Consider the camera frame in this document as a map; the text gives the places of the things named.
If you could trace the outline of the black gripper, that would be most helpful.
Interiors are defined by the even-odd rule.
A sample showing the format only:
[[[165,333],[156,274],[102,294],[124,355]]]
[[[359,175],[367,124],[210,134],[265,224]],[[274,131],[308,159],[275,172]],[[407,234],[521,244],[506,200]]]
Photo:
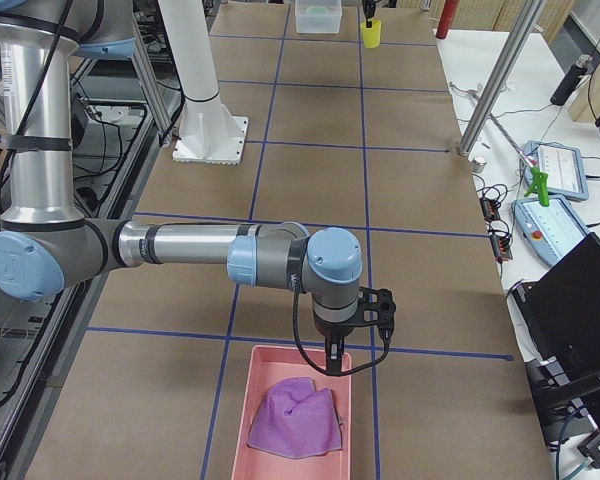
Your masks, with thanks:
[[[330,322],[315,314],[314,326],[324,337],[326,373],[336,376],[342,372],[345,339],[357,327],[356,321],[350,318],[342,322]]]

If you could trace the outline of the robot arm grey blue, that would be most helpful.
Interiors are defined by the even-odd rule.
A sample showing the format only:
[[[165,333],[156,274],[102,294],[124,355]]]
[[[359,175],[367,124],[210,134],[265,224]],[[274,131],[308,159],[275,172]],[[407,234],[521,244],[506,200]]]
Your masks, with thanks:
[[[69,58],[132,57],[133,22],[129,1],[0,1],[11,195],[0,289],[35,300],[120,268],[223,264],[237,284],[310,294],[325,339],[320,372],[342,375],[345,338],[363,318],[360,245],[349,231],[89,220],[75,206]]]

